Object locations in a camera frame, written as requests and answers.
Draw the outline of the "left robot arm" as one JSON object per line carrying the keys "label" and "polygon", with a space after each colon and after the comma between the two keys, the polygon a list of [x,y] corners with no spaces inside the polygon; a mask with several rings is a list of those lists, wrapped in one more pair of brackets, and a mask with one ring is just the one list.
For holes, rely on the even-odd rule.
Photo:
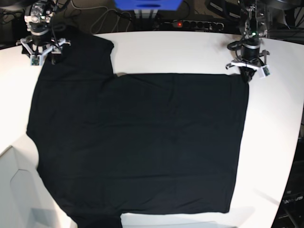
{"label": "left robot arm", "polygon": [[248,84],[255,73],[260,78],[271,75],[267,57],[270,52],[261,49],[262,38],[267,36],[266,6],[257,0],[239,0],[240,40],[227,45],[236,57],[226,65],[226,69],[238,67],[243,81]]}

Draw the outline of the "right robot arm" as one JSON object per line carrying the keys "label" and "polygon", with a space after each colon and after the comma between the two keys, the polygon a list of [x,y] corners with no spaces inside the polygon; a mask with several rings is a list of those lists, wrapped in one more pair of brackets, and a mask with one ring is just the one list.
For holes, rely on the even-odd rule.
{"label": "right robot arm", "polygon": [[63,57],[63,47],[70,45],[65,38],[57,38],[53,16],[59,11],[57,0],[39,0],[26,11],[24,21],[30,35],[17,40],[22,54],[30,59],[31,66],[41,66],[45,60],[55,65]]}

